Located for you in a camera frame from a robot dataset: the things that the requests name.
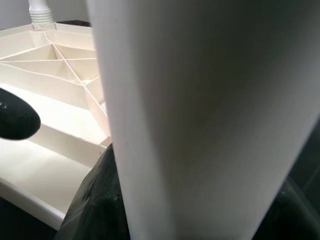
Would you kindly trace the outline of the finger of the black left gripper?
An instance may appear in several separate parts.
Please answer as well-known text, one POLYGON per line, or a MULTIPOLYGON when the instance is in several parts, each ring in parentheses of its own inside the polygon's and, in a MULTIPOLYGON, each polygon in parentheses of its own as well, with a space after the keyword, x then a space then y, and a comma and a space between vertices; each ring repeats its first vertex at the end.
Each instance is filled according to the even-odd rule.
POLYGON ((5 89, 0 90, 0 137, 25 140, 41 127, 38 113, 26 101, 5 89))

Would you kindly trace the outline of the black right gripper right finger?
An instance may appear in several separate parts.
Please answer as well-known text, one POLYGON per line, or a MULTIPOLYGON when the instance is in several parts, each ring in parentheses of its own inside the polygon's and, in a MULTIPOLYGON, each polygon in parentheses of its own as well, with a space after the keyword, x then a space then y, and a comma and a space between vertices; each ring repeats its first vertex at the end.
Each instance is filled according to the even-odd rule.
POLYGON ((284 181, 257 229, 258 240, 318 240, 320 238, 320 179, 300 188, 284 181))

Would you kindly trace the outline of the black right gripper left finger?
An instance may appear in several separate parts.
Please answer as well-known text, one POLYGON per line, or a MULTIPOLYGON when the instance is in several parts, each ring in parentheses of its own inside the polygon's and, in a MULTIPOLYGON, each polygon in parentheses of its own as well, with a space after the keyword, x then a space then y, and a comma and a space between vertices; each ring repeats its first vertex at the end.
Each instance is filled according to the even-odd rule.
POLYGON ((80 184, 55 239, 130 238, 114 149, 109 145, 80 184))

